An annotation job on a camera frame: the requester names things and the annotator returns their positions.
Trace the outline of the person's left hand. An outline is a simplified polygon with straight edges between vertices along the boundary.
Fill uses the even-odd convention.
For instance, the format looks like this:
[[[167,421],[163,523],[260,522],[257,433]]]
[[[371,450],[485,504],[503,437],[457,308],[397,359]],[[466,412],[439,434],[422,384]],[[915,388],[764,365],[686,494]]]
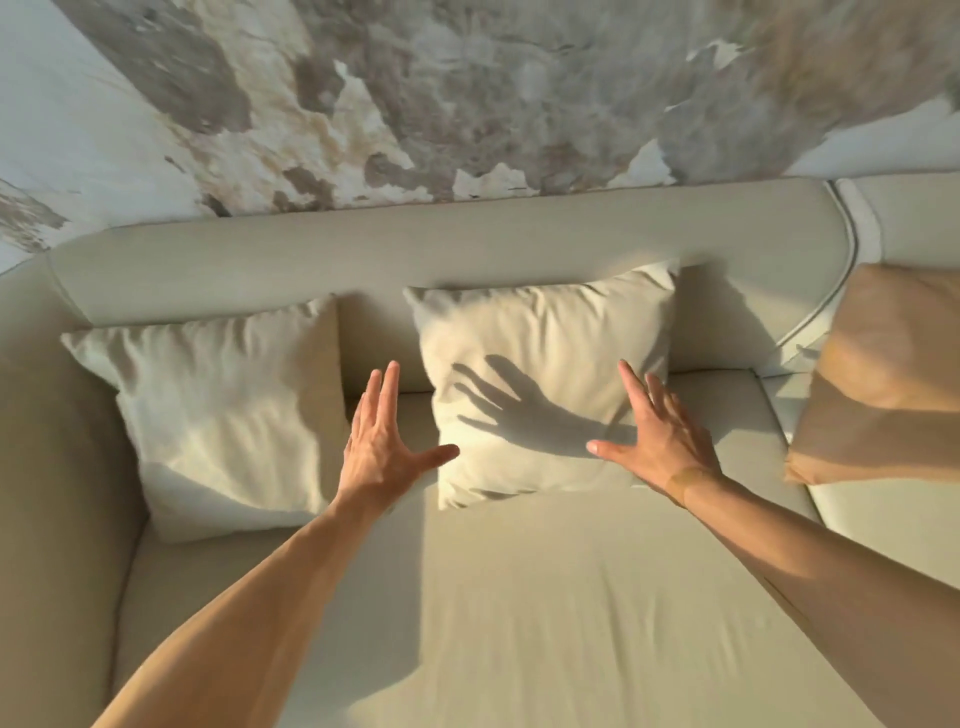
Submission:
[[[336,518],[374,520],[414,484],[407,483],[409,446],[398,424],[400,375],[400,363],[392,360],[368,378],[354,410],[338,490],[330,506]]]

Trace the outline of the person's right hand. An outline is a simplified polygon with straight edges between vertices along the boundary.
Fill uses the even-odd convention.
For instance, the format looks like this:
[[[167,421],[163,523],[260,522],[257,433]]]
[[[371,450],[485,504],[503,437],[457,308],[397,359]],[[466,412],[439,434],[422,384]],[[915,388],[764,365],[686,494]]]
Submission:
[[[674,504],[686,508],[691,486],[722,476],[712,436],[690,416],[678,395],[669,388],[677,405],[677,426],[646,428],[645,375],[638,375],[625,360],[618,362],[618,373],[628,395],[636,430],[632,442],[637,449],[635,468],[625,470]]]

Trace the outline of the person's right forearm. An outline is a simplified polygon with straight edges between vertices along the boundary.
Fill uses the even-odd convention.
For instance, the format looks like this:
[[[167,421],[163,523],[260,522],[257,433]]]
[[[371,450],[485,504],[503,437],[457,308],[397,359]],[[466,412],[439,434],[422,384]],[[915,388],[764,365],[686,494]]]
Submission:
[[[960,589],[721,474],[689,468],[670,487],[885,728],[960,728]]]

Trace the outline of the person's left forearm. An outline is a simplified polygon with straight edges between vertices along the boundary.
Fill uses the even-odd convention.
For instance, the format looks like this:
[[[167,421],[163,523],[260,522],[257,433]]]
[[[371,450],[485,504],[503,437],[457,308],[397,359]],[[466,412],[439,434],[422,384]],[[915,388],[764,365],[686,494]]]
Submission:
[[[387,504],[373,489],[342,487],[165,639],[92,728],[275,728],[335,589]]]

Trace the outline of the small white square cushion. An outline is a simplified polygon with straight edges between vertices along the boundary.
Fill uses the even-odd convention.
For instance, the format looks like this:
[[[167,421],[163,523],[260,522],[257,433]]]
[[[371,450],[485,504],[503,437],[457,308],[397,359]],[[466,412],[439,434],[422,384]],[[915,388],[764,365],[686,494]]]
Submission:
[[[680,271],[667,260],[586,283],[406,288],[439,443],[460,450],[438,469],[438,508],[641,487],[586,445],[637,442],[618,363],[666,379]]]

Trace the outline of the beige fabric sofa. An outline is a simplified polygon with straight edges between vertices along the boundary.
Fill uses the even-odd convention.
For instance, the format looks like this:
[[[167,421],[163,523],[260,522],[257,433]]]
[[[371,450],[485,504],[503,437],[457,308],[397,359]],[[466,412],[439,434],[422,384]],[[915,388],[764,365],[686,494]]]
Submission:
[[[726,467],[804,516],[766,375],[806,366],[858,258],[835,182],[415,204],[118,227],[0,273],[0,728],[89,728],[173,630],[290,536],[163,543],[114,389],[62,346],[337,297],[342,390],[390,358],[437,431],[407,286],[592,282],[679,259],[672,383]],[[744,567],[642,487],[379,521],[279,728],[875,728]]]

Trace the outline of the large white square cushion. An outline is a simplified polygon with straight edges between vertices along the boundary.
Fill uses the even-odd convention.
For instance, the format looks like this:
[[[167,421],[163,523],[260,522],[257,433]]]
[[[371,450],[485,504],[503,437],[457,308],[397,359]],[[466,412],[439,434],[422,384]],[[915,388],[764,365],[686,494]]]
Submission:
[[[60,341],[116,390],[163,541],[299,527],[332,502],[350,434],[335,297]]]

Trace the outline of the tan orange cushion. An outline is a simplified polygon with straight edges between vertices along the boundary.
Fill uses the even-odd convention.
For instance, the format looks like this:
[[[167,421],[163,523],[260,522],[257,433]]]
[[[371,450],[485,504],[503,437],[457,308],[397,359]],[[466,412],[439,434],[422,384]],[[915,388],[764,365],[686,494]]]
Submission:
[[[807,486],[960,483],[960,269],[857,266],[785,460]]]

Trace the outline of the beige sofa with white piping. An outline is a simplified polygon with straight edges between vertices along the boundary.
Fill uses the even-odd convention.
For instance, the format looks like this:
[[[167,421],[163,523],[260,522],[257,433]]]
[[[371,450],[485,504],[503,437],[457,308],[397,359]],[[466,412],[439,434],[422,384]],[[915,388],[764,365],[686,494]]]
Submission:
[[[865,263],[960,269],[960,173],[842,179],[835,188],[864,259],[852,272]],[[814,345],[818,358],[834,315]],[[817,360],[809,373],[764,382],[788,449]],[[832,531],[960,589],[960,483],[898,478],[797,484]]]

